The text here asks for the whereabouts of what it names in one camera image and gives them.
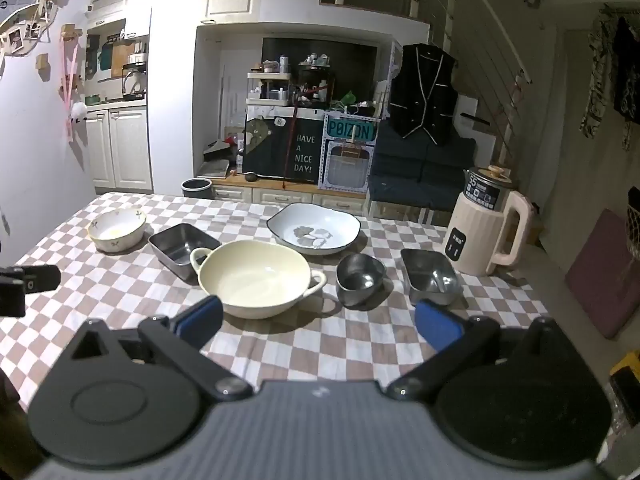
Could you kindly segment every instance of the purple mat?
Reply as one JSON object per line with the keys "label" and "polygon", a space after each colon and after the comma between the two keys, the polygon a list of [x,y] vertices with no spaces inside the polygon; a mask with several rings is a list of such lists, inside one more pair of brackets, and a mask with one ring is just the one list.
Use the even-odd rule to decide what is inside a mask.
{"label": "purple mat", "polygon": [[605,209],[564,280],[591,322],[613,338],[640,304],[640,262],[626,248],[625,221]]}

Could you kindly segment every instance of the electric kettle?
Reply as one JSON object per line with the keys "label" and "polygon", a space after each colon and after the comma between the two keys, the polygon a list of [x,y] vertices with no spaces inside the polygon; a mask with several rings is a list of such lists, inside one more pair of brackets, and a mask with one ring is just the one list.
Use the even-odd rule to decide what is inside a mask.
{"label": "electric kettle", "polygon": [[[466,174],[465,189],[456,202],[444,240],[444,253],[454,269],[473,276],[486,276],[496,265],[517,263],[531,219],[529,201],[497,166],[473,168]],[[509,254],[502,248],[510,226],[510,214],[520,216]]]}

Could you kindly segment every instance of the trash can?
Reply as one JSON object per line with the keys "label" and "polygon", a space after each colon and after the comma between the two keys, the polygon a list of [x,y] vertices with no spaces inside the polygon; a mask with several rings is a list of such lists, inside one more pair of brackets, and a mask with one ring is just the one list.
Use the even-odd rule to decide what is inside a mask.
{"label": "trash can", "polygon": [[182,183],[182,194],[187,198],[213,200],[213,186],[207,178],[189,178]]}

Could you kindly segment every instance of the cutting board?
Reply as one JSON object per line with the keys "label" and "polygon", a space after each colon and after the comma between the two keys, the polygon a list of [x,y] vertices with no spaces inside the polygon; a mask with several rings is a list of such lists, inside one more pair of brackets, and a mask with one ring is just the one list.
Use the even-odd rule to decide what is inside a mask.
{"label": "cutting board", "polygon": [[122,66],[127,64],[129,55],[136,49],[135,41],[119,41],[113,45],[113,56],[111,57],[111,77],[122,76]]}

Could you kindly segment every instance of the scalloped bowl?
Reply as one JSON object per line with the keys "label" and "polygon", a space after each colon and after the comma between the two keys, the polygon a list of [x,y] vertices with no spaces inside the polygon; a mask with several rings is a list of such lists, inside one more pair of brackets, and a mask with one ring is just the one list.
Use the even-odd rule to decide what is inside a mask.
{"label": "scalloped bowl", "polygon": [[295,203],[269,218],[267,227],[279,244],[301,254],[326,256],[339,253],[356,241],[360,220],[343,211]]}
{"label": "scalloped bowl", "polygon": [[86,230],[98,250],[121,253],[142,240],[145,223],[146,214],[140,209],[114,209],[102,213]]}

